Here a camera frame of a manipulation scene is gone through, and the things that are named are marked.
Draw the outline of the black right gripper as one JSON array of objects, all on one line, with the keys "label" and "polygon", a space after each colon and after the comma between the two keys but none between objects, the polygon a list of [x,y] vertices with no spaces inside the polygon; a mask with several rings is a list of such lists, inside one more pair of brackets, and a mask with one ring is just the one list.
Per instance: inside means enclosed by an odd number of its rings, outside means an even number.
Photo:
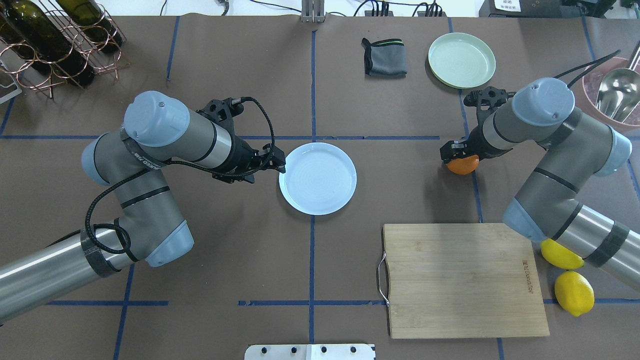
[{"label": "black right gripper", "polygon": [[443,164],[448,164],[456,159],[468,158],[473,155],[479,160],[497,158],[512,150],[499,149],[487,141],[480,125],[476,126],[466,141],[450,140],[441,146],[439,156]]}]

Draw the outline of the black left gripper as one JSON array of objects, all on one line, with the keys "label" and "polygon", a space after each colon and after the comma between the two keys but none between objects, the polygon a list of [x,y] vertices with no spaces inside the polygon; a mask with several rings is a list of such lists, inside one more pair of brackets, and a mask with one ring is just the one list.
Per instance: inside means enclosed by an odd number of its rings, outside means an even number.
[{"label": "black left gripper", "polygon": [[222,165],[212,170],[212,177],[226,183],[254,183],[254,173],[262,170],[276,170],[285,174],[284,151],[272,144],[266,144],[262,150],[256,150],[240,137],[234,137],[229,157]]}]

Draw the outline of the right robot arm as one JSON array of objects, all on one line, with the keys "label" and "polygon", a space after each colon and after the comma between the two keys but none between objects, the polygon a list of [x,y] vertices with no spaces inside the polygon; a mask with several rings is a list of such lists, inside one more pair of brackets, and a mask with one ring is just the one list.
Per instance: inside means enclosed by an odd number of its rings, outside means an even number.
[{"label": "right robot arm", "polygon": [[576,107],[573,91],[555,77],[534,80],[514,93],[488,87],[465,104],[488,110],[478,112],[478,125],[466,140],[440,148],[442,162],[496,158],[534,141],[544,148],[544,157],[510,201],[502,222],[531,242],[555,240],[638,290],[638,233],[576,199],[589,178],[608,176],[626,164],[633,150],[630,140]]}]

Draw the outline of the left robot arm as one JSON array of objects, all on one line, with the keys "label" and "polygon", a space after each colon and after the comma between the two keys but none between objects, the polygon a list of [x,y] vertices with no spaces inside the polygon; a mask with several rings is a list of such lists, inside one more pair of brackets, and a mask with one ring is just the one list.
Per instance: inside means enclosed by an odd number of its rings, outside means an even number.
[{"label": "left robot arm", "polygon": [[285,173],[275,136],[261,149],[235,135],[234,117],[251,96],[211,100],[197,111],[162,92],[137,95],[119,130],[83,150],[85,173],[106,190],[82,227],[1,269],[0,317],[9,321],[144,260],[159,267],[194,246],[194,237],[162,169],[186,166],[220,182],[254,182],[254,173]]}]

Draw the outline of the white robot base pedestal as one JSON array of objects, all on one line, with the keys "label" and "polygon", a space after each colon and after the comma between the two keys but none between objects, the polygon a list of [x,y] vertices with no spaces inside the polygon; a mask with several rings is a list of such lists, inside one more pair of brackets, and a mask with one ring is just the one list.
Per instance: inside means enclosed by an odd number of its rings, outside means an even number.
[{"label": "white robot base pedestal", "polygon": [[375,360],[374,344],[254,344],[245,353],[245,360]]}]

